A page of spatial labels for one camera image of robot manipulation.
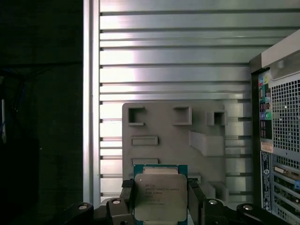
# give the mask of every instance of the ventilation grille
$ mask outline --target ventilation grille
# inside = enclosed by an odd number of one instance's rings
[[[300,80],[272,87],[274,147],[300,152]]]

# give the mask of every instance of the black wall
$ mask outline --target black wall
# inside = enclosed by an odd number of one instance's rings
[[[2,67],[74,62],[26,82],[18,112],[22,126],[39,140],[39,192],[37,205],[13,224],[40,224],[83,199],[83,1],[4,0],[0,28]],[[26,75],[41,68],[48,66],[15,69]]]

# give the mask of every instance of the label sticker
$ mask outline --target label sticker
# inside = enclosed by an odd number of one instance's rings
[[[270,154],[261,152],[262,208],[271,210]]]
[[[273,144],[269,142],[261,142],[261,151],[273,153]]]

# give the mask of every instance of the cable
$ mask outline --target cable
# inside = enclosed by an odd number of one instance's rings
[[[73,61],[73,62],[0,65],[0,68],[30,68],[30,67],[69,66],[69,65],[82,65],[82,64],[83,64],[83,62],[81,60],[81,61]]]
[[[47,72],[47,71],[49,71],[49,70],[51,70],[51,69],[53,69],[55,67],[56,66],[52,66],[52,67],[48,67],[48,68],[36,70],[36,71],[28,74],[27,77],[26,77],[26,80],[31,80],[31,79],[37,77],[38,75],[41,75],[41,74],[43,74],[43,73],[45,73],[45,72]]]

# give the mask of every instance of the computer tower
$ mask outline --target computer tower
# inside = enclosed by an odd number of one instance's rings
[[[254,202],[300,225],[300,30],[250,61]]]

